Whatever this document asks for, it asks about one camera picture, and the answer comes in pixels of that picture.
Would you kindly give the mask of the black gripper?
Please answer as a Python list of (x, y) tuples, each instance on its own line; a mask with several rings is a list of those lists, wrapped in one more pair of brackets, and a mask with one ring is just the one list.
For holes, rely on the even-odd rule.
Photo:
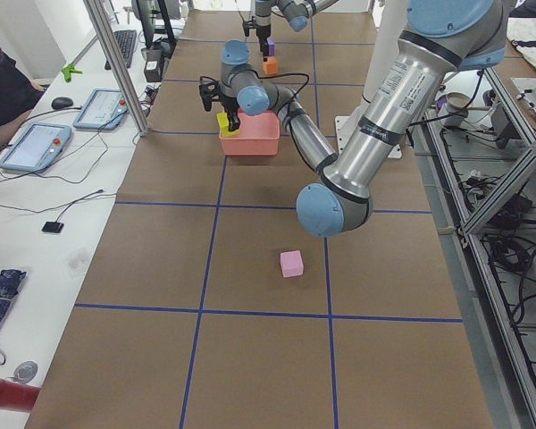
[(258, 26), (256, 28), (256, 35), (259, 39), (260, 51), (262, 53), (263, 60), (266, 61), (269, 57), (268, 38), (271, 36), (271, 26)]
[(227, 132), (237, 132), (240, 127), (239, 102), (237, 98), (220, 92), (219, 100), (227, 117)]

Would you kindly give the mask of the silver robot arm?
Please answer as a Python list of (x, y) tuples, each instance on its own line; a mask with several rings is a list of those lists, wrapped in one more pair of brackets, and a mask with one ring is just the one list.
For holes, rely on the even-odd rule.
[(337, 0), (305, 0), (297, 3), (293, 0), (256, 0), (254, 12), (249, 21), (244, 21), (242, 28), (248, 37), (254, 30), (263, 59), (270, 56), (268, 39), (272, 34), (272, 9), (276, 7), (289, 26), (299, 32), (308, 23), (308, 19), (336, 4)]
[(297, 196), (297, 218), (317, 237), (363, 225), (372, 213), (369, 185), (411, 123), (434, 101), (451, 72), (480, 70), (502, 61), (510, 6), (507, 1), (407, 1), (398, 55), (341, 153), (330, 146), (291, 88), (263, 82), (241, 40), (224, 43), (219, 98), (230, 128), (237, 111), (274, 112), (319, 181)]

